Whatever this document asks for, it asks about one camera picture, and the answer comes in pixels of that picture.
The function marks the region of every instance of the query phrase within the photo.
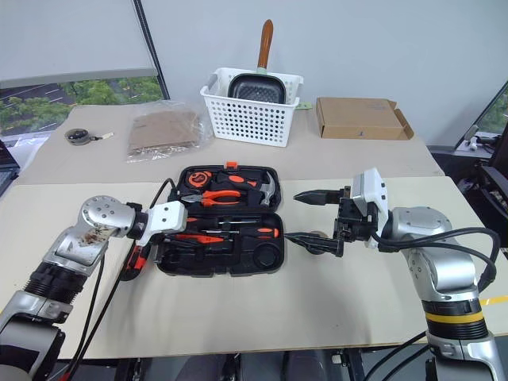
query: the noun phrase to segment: black chair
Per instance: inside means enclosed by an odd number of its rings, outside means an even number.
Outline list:
[[[464,197],[482,223],[508,247],[508,124],[487,165],[477,167],[475,186]]]

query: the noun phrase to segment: yellow stripe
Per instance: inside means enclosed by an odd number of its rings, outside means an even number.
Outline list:
[[[479,301],[482,306],[489,306],[491,304],[498,304],[508,302],[508,295],[497,296],[495,298],[487,298]]]
[[[425,312],[425,317],[427,320],[432,320],[437,323],[449,323],[449,324],[460,324],[460,323],[473,323],[475,321],[480,321],[483,319],[483,312],[477,312],[476,314],[471,315],[460,315],[460,316],[450,316],[450,315],[434,315]]]

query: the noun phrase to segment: wooden pan handle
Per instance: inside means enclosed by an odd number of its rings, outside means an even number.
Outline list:
[[[263,32],[261,33],[260,58],[257,60],[257,67],[267,68],[272,36],[273,24],[271,20],[266,20],[263,25]]]

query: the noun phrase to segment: hammer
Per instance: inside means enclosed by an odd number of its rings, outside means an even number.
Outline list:
[[[247,191],[254,189],[257,191],[261,191],[263,192],[264,197],[263,200],[261,200],[260,205],[270,206],[271,197],[275,193],[275,180],[273,179],[273,177],[271,177],[269,172],[267,172],[267,176],[269,182],[266,184],[261,183],[260,185],[260,183],[258,183],[255,180],[248,180],[238,175],[228,175],[227,173],[219,172],[217,174],[216,181],[218,183],[223,182],[231,183],[234,187],[238,189],[245,189]]]

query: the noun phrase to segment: tool case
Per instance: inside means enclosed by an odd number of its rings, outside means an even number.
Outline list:
[[[177,184],[187,208],[184,232],[155,246],[157,267],[169,275],[231,276],[277,271],[284,261],[277,172],[234,162],[183,170]]]

